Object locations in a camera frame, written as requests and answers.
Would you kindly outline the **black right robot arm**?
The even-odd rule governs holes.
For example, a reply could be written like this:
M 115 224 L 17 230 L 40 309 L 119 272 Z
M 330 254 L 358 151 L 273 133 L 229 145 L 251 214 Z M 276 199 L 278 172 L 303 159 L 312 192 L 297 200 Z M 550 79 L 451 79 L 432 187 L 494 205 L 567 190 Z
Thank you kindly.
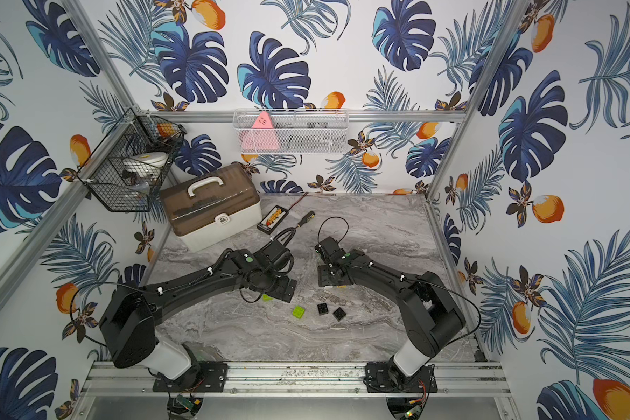
M 403 273 L 358 250 L 318 247 L 317 253 L 323 261 L 318 269 L 320 286 L 362 286 L 397 306 L 407 341 L 388 362 L 369 363 L 364 382 L 370 392 L 410 392 L 413 382 L 425 376 L 427 363 L 467 325 L 452 293 L 430 271 Z

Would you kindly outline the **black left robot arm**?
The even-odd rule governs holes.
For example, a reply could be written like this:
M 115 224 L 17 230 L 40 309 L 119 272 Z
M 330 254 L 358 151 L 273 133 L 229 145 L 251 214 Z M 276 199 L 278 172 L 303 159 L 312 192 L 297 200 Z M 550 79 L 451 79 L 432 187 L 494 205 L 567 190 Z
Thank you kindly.
M 180 388 L 201 380 L 201 365 L 186 346 L 159 339 L 156 327 L 171 316 L 217 295 L 251 290 L 289 302 L 297 282 L 288 277 L 295 262 L 287 248 L 254 253 L 225 250 L 206 269 L 157 285 L 117 285 L 100 321 L 114 367 L 143 366 Z

